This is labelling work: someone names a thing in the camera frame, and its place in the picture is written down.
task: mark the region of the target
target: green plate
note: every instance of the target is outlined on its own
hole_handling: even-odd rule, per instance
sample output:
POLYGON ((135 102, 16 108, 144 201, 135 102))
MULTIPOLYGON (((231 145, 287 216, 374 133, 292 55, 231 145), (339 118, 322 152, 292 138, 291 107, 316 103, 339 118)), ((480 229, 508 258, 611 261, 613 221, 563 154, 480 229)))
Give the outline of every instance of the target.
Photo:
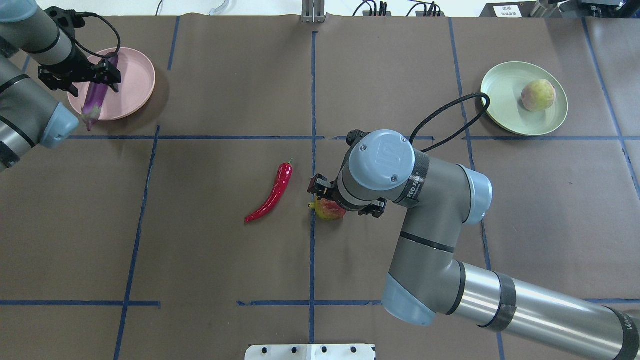
POLYGON ((558 80, 530 63, 510 61, 495 66, 484 76, 480 91, 491 99, 489 117, 503 129, 519 135, 549 134, 562 125, 569 109, 558 80), (556 88, 556 101, 549 109, 531 112, 522 105, 520 94, 527 84, 537 79, 546 79, 556 88))

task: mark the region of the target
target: purple eggplant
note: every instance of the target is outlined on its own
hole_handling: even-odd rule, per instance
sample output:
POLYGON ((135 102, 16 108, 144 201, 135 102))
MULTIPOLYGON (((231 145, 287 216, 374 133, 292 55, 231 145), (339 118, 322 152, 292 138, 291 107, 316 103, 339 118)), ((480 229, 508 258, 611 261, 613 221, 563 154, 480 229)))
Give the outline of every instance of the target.
MULTIPOLYGON (((107 59, 113 66, 118 66, 118 54, 107 59)), ((86 99, 84 100, 84 106, 82 107, 82 121, 86 125, 87 131, 91 131, 91 127, 98 121, 100 112, 102 111, 102 103, 109 85, 90 83, 89 90, 86 92, 86 99)))

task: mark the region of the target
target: white bracket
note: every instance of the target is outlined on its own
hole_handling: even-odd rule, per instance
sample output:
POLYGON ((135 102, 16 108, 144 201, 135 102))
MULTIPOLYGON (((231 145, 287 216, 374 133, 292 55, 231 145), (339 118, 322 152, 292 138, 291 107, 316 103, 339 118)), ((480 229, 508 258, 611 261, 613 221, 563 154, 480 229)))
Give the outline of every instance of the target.
POLYGON ((376 346, 367 344, 253 345, 244 360, 376 360, 376 346))
POLYGON ((324 22, 324 0, 302 0, 302 22, 324 22))

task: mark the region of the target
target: light blue cap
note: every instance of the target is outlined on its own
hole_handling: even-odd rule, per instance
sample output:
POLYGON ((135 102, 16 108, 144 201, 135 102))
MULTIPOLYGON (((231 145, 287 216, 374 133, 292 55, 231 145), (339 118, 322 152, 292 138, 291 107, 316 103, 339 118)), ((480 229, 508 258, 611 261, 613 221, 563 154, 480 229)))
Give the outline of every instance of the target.
POLYGON ((414 325, 429 326, 436 318, 436 313, 411 295, 389 273, 382 295, 382 306, 396 318, 414 325))
POLYGON ((355 181, 372 191, 391 190, 409 179, 415 153, 409 141, 393 130, 365 136, 351 151, 349 171, 355 181))
POLYGON ((76 116, 62 105, 62 102, 59 102, 51 115, 47 128, 44 129, 40 145, 55 149, 76 130, 79 123, 76 116))
POLYGON ((471 190, 471 210, 469 211, 467 220, 463 224, 477 224, 484 219, 484 214, 491 207, 493 186, 486 176, 479 172, 469 170, 460 164, 457 165, 465 171, 471 190))
POLYGON ((36 0, 0 0, 0 22, 26 20, 32 17, 36 10, 36 0))

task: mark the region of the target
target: plate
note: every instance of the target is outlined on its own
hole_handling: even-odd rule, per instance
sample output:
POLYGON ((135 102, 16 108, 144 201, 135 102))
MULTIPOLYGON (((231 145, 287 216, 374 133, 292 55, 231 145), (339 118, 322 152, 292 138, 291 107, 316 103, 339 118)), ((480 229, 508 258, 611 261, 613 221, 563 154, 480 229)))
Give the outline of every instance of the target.
MULTIPOLYGON (((106 55, 115 48, 99 51, 98 54, 106 55)), ((115 93, 111 89, 107 91, 107 96, 102 103, 101 121, 118 120, 127 117, 138 111, 147 103, 156 85, 156 70, 151 60, 138 50, 121 47, 118 53, 118 70, 122 76, 119 84, 120 92, 115 93)), ((100 59, 96 56, 89 56, 89 61, 98 63, 100 59)), ((78 97, 67 94, 71 107, 82 114, 82 107, 89 83, 76 83, 78 97)))
POLYGON ((480 91, 491 99, 489 117, 503 129, 518 135, 549 134, 563 124, 569 110, 558 80, 530 63, 510 61, 495 66, 484 76, 480 91), (527 84, 537 79, 546 79, 556 88, 556 101, 549 109, 531 112, 522 105, 520 95, 527 84))

